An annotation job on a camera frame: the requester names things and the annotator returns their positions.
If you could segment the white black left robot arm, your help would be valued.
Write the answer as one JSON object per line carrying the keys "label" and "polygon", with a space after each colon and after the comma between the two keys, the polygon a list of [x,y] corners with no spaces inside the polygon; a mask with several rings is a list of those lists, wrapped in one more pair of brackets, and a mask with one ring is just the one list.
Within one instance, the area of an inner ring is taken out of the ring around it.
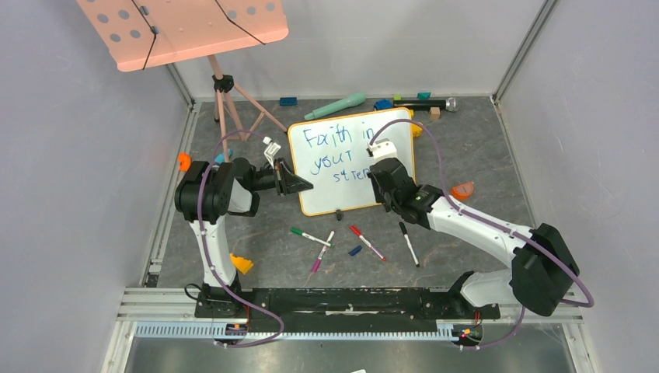
{"label": "white black left robot arm", "polygon": [[313,184],[295,175],[283,158],[266,162],[259,169],[245,158],[218,165],[190,163],[176,188],[174,203],[193,229],[202,256],[204,282],[200,286],[200,303],[211,303],[229,317],[238,315],[244,306],[228,247],[225,218],[255,216],[260,205],[258,193],[262,190],[275,190],[286,196],[312,188]]}

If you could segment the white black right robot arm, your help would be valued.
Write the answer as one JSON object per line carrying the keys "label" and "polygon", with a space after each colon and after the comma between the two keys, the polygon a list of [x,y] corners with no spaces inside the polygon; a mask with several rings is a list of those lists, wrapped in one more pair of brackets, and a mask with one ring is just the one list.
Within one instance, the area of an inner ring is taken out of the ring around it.
{"label": "white black right robot arm", "polygon": [[466,208],[431,185],[417,185],[396,158],[368,171],[375,199],[406,223],[445,233],[490,254],[505,269],[468,273],[456,281],[448,304],[459,317],[479,307],[516,302],[540,316],[551,316],[565,302],[580,273],[557,228],[516,225]]}

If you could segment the yellow framed whiteboard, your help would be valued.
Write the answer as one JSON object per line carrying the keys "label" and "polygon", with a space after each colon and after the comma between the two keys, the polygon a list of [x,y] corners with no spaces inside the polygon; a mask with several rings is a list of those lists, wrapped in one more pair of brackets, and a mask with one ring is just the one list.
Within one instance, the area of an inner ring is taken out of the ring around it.
{"label": "yellow framed whiteboard", "polygon": [[412,119],[408,109],[396,108],[293,124],[288,141],[295,174],[313,185],[299,194],[302,213],[307,216],[332,214],[376,205],[367,177],[374,159],[368,155],[370,140],[390,140],[408,174],[415,177]]}

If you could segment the blue marker cap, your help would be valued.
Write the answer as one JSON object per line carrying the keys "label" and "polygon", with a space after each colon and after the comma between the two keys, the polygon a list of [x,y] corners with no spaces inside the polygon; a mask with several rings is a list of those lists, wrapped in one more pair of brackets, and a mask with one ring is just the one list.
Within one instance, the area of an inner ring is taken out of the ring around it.
{"label": "blue marker cap", "polygon": [[356,246],[354,249],[348,252],[350,256],[357,255],[362,250],[362,246]]}

